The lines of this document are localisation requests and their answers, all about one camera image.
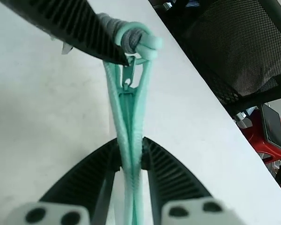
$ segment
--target mesh chair back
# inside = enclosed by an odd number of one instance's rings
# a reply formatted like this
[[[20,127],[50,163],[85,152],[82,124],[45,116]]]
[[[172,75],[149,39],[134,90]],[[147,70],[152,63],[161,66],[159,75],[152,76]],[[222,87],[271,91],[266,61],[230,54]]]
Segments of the mesh chair back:
[[[180,36],[182,48],[220,102],[236,113],[281,98],[279,3],[208,2]]]

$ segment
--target black mesh chair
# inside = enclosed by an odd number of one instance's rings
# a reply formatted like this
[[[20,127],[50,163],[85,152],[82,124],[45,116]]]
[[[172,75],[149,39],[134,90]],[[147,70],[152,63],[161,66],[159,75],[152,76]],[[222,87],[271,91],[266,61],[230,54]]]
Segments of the black mesh chair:
[[[277,0],[188,2],[158,13],[230,115],[281,98]]]

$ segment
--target gray cloth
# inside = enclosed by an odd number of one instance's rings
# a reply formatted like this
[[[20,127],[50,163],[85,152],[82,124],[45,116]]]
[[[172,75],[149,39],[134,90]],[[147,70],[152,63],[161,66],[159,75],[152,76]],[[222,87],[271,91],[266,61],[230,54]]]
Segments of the gray cloth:
[[[105,13],[97,14],[98,18],[101,21],[101,24],[106,28],[107,32],[111,36],[111,38],[114,40],[118,30],[127,24],[128,22],[122,21],[119,19],[111,18],[109,15]],[[124,52],[133,54],[135,53],[135,48],[137,44],[139,43],[142,34],[145,32],[142,29],[134,28],[131,30],[128,30],[122,37],[121,40],[121,46],[124,50]]]

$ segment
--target red object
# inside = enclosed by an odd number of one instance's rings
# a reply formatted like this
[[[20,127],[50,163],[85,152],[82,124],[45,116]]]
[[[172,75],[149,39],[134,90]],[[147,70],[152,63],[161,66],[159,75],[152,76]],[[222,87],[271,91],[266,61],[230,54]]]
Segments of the red object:
[[[263,159],[265,164],[280,160],[281,149],[266,141],[260,110],[255,110],[250,119],[253,126],[241,129],[246,139],[258,153],[265,153],[270,156]]]

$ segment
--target white tabletop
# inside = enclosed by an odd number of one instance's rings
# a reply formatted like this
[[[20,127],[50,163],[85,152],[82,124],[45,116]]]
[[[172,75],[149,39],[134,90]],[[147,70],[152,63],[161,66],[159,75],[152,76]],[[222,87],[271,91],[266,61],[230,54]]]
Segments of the white tabletop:
[[[150,3],[90,2],[97,13],[142,22],[164,40],[144,135],[248,225],[281,225],[281,189]],[[0,224],[114,136],[102,62],[78,50],[62,56],[61,46],[0,4]],[[145,191],[146,224],[148,196]]]

